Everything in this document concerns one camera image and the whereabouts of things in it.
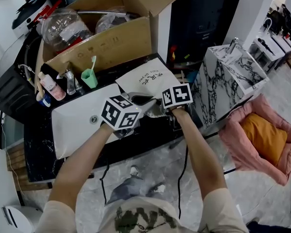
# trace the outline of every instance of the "gray tile floor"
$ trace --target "gray tile floor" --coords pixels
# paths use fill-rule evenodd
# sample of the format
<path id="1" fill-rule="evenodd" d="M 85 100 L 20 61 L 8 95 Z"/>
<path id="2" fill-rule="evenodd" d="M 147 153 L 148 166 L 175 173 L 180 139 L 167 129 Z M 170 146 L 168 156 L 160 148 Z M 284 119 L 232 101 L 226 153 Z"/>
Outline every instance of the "gray tile floor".
<path id="1" fill-rule="evenodd" d="M 270 81 L 261 89 L 271 106 L 291 123 L 291 70 L 286 65 L 270 75 Z M 225 170 L 234 164 L 219 137 L 208 139 L 208 143 L 219 157 Z M 185 141 L 170 150 L 159 148 L 138 158 L 130 159 L 110 167 L 104 184 L 107 198 L 112 190 L 129 176 L 131 165 L 139 167 L 142 178 L 148 185 L 165 182 L 164 197 L 178 208 L 177 181 L 184 164 Z M 87 180 L 78 196 L 76 221 L 78 233 L 96 232 L 104 212 L 104 198 L 99 178 L 104 169 L 95 171 L 95 178 Z M 270 177 L 254 171 L 236 171 L 226 175 L 226 183 L 245 222 L 258 216 L 261 223 L 291 226 L 291 179 L 285 187 L 276 184 Z M 25 192 L 26 205 L 43 209 L 50 190 Z M 188 162 L 181 180 L 181 223 L 197 230 L 201 214 L 202 199 L 199 186 Z"/>

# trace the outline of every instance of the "black countertop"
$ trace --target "black countertop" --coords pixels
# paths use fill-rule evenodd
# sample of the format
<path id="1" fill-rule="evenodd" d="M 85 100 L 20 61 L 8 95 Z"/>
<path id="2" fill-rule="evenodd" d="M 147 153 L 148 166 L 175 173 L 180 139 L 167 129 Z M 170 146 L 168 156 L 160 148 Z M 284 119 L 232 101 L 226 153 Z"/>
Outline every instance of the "black countertop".
<path id="1" fill-rule="evenodd" d="M 97 74 L 98 87 L 88 90 L 87 93 L 114 83 L 117 78 L 125 73 L 157 57 L 160 58 L 158 54 L 152 54 L 99 72 Z M 42 71 L 48 73 L 54 79 L 57 76 L 57 72 L 47 65 L 42 66 Z M 61 80 L 58 81 L 58 84 L 64 88 L 65 82 L 66 80 Z M 73 96 L 67 95 L 62 101 L 52 100 L 50 108 L 42 107 L 39 104 L 32 108 L 33 116 L 29 116 L 24 127 L 25 158 L 30 182 L 51 180 L 58 174 L 65 159 L 56 159 L 51 111 L 78 97 L 76 94 Z M 168 117 L 150 118 L 145 116 L 140 119 L 140 125 L 135 129 L 133 135 L 106 144 L 94 168 L 106 166 L 107 162 L 113 164 L 129 159 L 183 136 L 182 130 L 174 131 L 173 127 L 170 126 Z"/>

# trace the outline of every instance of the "person's legs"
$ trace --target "person's legs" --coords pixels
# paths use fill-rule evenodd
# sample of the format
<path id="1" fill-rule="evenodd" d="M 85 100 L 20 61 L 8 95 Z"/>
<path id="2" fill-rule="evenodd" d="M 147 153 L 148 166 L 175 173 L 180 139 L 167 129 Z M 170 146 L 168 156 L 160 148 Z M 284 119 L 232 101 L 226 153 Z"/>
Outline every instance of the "person's legs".
<path id="1" fill-rule="evenodd" d="M 291 229 L 281 226 L 269 226 L 259 224 L 253 220 L 247 224 L 250 233 L 291 233 Z"/>
<path id="2" fill-rule="evenodd" d="M 132 166 L 130 168 L 130 178 L 126 179 L 122 184 L 113 190 L 107 205 L 117 200 L 128 200 L 135 196 L 144 196 L 148 190 L 148 185 L 145 184 L 145 181 L 139 176 L 138 168 L 136 166 Z M 145 196 L 163 199 L 162 193 L 165 191 L 165 188 L 166 186 L 163 183 L 160 183 L 150 188 Z"/>
<path id="3" fill-rule="evenodd" d="M 142 187 L 144 180 L 139 177 L 139 170 L 136 166 L 130 168 L 130 178 L 126 179 L 111 194 L 107 204 L 117 200 L 128 200 L 132 197 L 140 195 L 140 187 Z"/>
<path id="4" fill-rule="evenodd" d="M 154 187 L 150 188 L 146 197 L 156 198 L 163 200 L 162 193 L 165 191 L 166 186 L 163 183 L 159 183 Z"/>

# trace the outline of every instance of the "pink pet bed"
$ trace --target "pink pet bed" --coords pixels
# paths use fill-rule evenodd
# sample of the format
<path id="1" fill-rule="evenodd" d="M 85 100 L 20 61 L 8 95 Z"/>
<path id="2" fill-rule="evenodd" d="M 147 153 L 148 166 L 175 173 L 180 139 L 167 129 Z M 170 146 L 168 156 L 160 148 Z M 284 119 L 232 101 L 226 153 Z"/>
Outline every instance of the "pink pet bed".
<path id="1" fill-rule="evenodd" d="M 259 156 L 240 126 L 240 122 L 250 113 L 256 113 L 276 128 L 287 132 L 287 142 L 277 166 Z M 237 170 L 256 170 L 268 174 L 280 185 L 287 184 L 291 175 L 291 124 L 270 107 L 262 94 L 233 111 L 219 136 L 227 146 Z"/>

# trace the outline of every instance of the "jeans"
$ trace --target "jeans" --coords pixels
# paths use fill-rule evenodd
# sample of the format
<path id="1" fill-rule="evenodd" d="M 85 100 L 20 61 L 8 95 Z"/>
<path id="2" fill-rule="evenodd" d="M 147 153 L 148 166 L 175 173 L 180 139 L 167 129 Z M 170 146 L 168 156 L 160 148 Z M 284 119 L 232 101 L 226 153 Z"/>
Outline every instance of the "jeans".
<path id="1" fill-rule="evenodd" d="M 247 225 L 250 233 L 291 233 L 291 229 L 281 226 L 261 225 L 257 222 L 251 222 Z"/>
<path id="2" fill-rule="evenodd" d="M 117 200 L 128 200 L 135 196 L 143 196 L 150 198 L 162 199 L 159 193 L 154 193 L 150 185 L 147 184 L 143 179 L 137 176 L 132 176 L 121 183 L 115 188 L 111 194 L 108 204 L 111 204 Z"/>

